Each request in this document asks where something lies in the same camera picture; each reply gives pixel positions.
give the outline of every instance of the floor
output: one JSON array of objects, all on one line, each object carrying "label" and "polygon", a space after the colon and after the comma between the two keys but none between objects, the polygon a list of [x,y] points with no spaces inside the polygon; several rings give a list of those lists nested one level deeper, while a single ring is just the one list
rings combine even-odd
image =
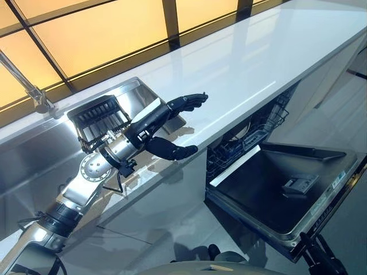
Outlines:
[{"label": "floor", "polygon": [[[367,74],[367,50],[351,68]],[[345,73],[318,108],[285,133],[283,143],[318,144],[367,153],[367,81]],[[367,173],[322,230],[322,235],[350,275],[367,272]],[[89,225],[71,238],[73,249],[62,256],[69,274],[132,275],[171,260],[207,260],[206,247],[235,251],[251,265],[284,274],[309,274],[306,262],[287,260],[214,205],[202,203],[173,224],[155,244]]]}]

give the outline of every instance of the dishwasher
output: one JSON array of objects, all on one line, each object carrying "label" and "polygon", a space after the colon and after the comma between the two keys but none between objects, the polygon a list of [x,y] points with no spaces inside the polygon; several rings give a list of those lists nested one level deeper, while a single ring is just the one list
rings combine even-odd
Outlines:
[{"label": "dishwasher", "polygon": [[367,158],[352,150],[268,142],[289,115],[296,87],[208,147],[205,199],[289,260],[333,264],[338,260],[319,233],[366,170]]}]

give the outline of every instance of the black robotic finger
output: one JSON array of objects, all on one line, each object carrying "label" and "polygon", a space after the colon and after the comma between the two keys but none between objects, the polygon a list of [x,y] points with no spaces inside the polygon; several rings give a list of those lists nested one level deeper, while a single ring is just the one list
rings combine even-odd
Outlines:
[{"label": "black robotic finger", "polygon": [[205,93],[181,96],[167,103],[168,108],[171,110],[169,119],[176,117],[182,111],[193,111],[194,108],[199,108],[202,103],[208,99],[208,95]]},{"label": "black robotic finger", "polygon": [[152,138],[145,146],[145,150],[153,155],[167,160],[180,160],[195,154],[198,148],[194,145],[181,147],[161,137]]}]

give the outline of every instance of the window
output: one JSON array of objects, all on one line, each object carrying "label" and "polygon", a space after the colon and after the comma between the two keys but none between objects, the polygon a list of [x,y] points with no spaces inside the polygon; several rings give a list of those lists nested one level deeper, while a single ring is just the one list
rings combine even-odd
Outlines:
[{"label": "window", "polygon": [[[286,0],[1,0],[0,49],[57,101]],[[0,65],[0,127],[33,112]]]},{"label": "window", "polygon": [[238,0],[176,0],[179,32],[236,11]]}]

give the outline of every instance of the dishwasher rack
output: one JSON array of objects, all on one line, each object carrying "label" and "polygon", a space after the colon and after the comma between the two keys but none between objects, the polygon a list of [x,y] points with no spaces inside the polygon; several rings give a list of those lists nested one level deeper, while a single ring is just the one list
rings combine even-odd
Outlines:
[{"label": "dishwasher rack", "polygon": [[289,115],[286,110],[294,89],[288,89],[247,118],[247,133],[231,140],[223,139],[215,148],[208,147],[206,182],[209,183],[226,170],[255,145],[266,140],[270,133],[280,126]]}]

